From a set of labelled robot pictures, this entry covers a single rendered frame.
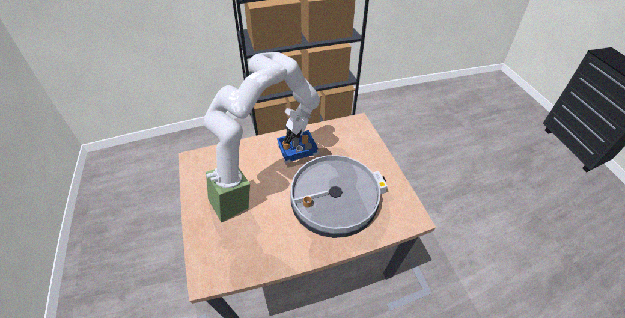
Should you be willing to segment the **blue open-top crate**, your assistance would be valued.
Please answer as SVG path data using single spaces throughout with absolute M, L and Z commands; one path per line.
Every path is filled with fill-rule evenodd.
M 305 144 L 302 143 L 302 135 L 308 135 L 308 142 L 312 144 L 312 149 L 309 150 L 305 150 Z M 312 135 L 310 134 L 309 130 L 304 131 L 304 133 L 300 136 L 299 139 L 299 145 L 303 147 L 303 151 L 300 152 L 296 152 L 296 147 L 292 146 L 292 141 L 290 143 L 290 148 L 288 150 L 283 148 L 283 140 L 285 138 L 285 136 L 279 137 L 277 138 L 278 143 L 279 143 L 279 148 L 282 152 L 282 155 L 284 157 L 284 159 L 287 161 L 290 159 L 290 161 L 294 161 L 297 159 L 301 159 L 303 157 L 308 157 L 308 156 L 312 156 L 313 153 L 316 153 L 318 150 L 318 147 L 312 137 Z

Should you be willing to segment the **grey round turntable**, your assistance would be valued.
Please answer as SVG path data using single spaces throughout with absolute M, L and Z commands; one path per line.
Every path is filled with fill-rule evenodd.
M 379 171 L 372 172 L 350 157 L 317 157 L 293 177 L 291 207 L 296 219 L 309 231 L 331 238 L 348 237 L 372 222 L 380 195 L 388 187 L 385 182 Z M 311 197 L 311 207 L 304 207 L 304 196 Z

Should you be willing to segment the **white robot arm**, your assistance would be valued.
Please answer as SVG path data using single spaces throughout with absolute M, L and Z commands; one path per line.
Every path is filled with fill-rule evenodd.
M 206 176 L 212 177 L 210 181 L 215 180 L 222 188 L 233 188 L 242 180 L 239 147 L 243 129 L 226 112 L 240 119 L 246 118 L 262 92 L 283 80 L 293 91 L 294 99 L 300 103 L 296 111 L 285 110 L 294 121 L 299 122 L 300 117 L 311 118 L 313 109 L 320 103 L 320 96 L 304 78 L 294 59 L 279 52 L 260 53 L 251 57 L 248 67 L 253 73 L 243 81 L 240 88 L 231 85 L 221 88 L 204 117 L 205 128 L 220 140 L 216 147 L 217 169 Z

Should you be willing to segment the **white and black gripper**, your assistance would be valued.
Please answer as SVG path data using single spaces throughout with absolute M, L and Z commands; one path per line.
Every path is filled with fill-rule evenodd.
M 300 138 L 300 136 L 304 133 L 306 126 L 308 124 L 309 119 L 305 117 L 300 117 L 299 122 L 294 121 L 291 117 L 288 119 L 288 122 L 285 126 L 287 129 L 287 135 L 284 138 L 285 143 L 291 143 L 293 138 Z

